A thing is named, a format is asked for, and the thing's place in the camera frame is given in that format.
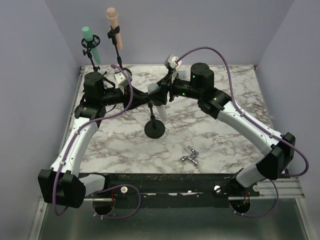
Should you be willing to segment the white microphone grey mesh head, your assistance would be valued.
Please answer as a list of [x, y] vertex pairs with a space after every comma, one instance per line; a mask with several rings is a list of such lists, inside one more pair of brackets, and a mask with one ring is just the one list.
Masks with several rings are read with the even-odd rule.
[[162, 121], [166, 122], [168, 120], [165, 105], [163, 104], [163, 99], [160, 93], [160, 87], [156, 83], [151, 83], [147, 87], [147, 93], [149, 95], [152, 104], [156, 107], [157, 112]]

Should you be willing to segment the black round-base microphone stand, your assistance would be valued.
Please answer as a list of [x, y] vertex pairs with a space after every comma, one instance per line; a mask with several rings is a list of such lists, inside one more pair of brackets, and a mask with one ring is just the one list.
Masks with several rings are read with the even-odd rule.
[[165, 125], [162, 121], [156, 119], [153, 111], [153, 104], [149, 102], [150, 120], [144, 126], [144, 133], [151, 139], [159, 139], [165, 133]]

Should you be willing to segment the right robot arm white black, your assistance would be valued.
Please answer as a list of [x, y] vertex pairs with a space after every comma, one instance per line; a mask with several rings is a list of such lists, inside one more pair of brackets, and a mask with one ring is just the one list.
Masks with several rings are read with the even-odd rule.
[[263, 158], [238, 171], [230, 183], [230, 191], [241, 196], [253, 183], [280, 177], [293, 159], [296, 138], [290, 132], [283, 134], [268, 127], [245, 112], [233, 102], [231, 95], [215, 87], [214, 80], [214, 72], [206, 63], [191, 66], [190, 80], [180, 79], [176, 67], [170, 66], [167, 75], [150, 84], [147, 92], [160, 106], [175, 97], [195, 99], [201, 111], [229, 125], [254, 144]]

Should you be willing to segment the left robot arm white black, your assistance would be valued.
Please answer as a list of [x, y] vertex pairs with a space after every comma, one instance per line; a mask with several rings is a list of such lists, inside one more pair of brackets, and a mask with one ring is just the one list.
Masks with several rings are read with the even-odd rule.
[[128, 69], [114, 74], [111, 88], [105, 87], [108, 79], [98, 71], [84, 76], [83, 95], [74, 110], [74, 122], [60, 154], [48, 170], [38, 174], [43, 200], [53, 206], [79, 208], [85, 197], [96, 193], [104, 198], [110, 194], [111, 185], [104, 176], [91, 173], [79, 177], [80, 165], [87, 147], [98, 131], [101, 122], [107, 120], [106, 107], [122, 104], [124, 109], [114, 117], [149, 102], [149, 94], [132, 86]]

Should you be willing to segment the black tall round-base stand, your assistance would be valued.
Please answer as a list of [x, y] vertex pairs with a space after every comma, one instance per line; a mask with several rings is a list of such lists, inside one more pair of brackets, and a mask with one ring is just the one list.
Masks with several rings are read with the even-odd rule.
[[119, 65], [119, 67], [122, 69], [122, 70], [125, 70], [127, 73], [129, 73], [130, 76], [132, 76], [132, 72], [126, 68], [126, 67], [123, 67], [123, 61], [122, 61], [122, 58], [120, 57], [120, 54], [119, 54], [119, 40], [117, 40], [117, 37], [120, 39], [120, 26], [118, 25], [117, 27], [112, 27], [110, 26], [110, 31], [107, 32], [107, 37], [109, 39], [111, 39], [112, 41], [112, 44], [114, 45], [114, 48], [115, 48], [115, 52], [116, 52], [116, 58], [117, 58], [117, 63]]

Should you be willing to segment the green microphone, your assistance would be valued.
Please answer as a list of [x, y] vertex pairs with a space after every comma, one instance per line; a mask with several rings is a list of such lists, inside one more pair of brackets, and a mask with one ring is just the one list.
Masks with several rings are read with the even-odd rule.
[[84, 48], [82, 53], [87, 56], [92, 66], [95, 66], [96, 62], [98, 65], [101, 63], [101, 58], [97, 50], [97, 46], [100, 44], [101, 40], [97, 35], [94, 35], [91, 29], [87, 26], [82, 28], [83, 39], [81, 40], [81, 45]]

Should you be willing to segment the peach microphone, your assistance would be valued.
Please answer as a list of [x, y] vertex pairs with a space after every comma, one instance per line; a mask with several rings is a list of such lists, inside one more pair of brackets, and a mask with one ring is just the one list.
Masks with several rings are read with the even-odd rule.
[[[106, 10], [107, 18], [110, 21], [111, 28], [115, 30], [117, 27], [119, 27], [119, 21], [118, 21], [118, 13], [115, 8], [110, 7]], [[117, 41], [117, 47], [122, 50], [123, 49], [123, 43], [120, 32], [115, 34], [115, 38]]]

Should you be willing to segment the chrome faucet tap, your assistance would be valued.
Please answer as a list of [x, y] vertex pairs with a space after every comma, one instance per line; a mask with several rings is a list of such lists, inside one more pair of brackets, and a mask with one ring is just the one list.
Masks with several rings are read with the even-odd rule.
[[197, 166], [199, 163], [198, 161], [196, 160], [197, 156], [199, 155], [199, 152], [196, 151], [194, 148], [192, 148], [191, 146], [187, 146], [187, 149], [191, 151], [191, 154], [190, 155], [186, 155], [186, 156], [183, 156], [181, 158], [181, 160], [184, 162], [186, 160], [189, 160], [192, 162], [193, 165]]

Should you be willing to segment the black tripod shock-mount stand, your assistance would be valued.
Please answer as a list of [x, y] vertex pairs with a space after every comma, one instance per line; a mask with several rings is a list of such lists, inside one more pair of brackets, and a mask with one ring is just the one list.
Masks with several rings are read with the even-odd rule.
[[90, 59], [94, 72], [100, 70], [101, 59], [97, 47], [100, 45], [101, 40], [97, 35], [91, 34], [81, 40], [81, 45], [84, 48], [82, 51], [84, 56]]

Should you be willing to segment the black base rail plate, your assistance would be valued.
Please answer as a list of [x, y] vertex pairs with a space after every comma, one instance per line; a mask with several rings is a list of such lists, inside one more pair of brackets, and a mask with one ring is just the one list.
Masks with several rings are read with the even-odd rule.
[[104, 173], [105, 193], [91, 193], [92, 200], [103, 208], [116, 209], [227, 208], [231, 200], [258, 197], [254, 184], [237, 187], [233, 173]]

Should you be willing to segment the aluminium frame rail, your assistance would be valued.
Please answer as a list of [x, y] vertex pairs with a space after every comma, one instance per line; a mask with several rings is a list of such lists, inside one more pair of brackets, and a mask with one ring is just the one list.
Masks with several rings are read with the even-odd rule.
[[261, 198], [275, 199], [277, 196], [276, 190], [278, 191], [279, 199], [305, 198], [305, 194], [298, 178], [279, 178], [274, 180], [273, 183], [275, 186], [270, 180], [264, 180], [257, 183]]

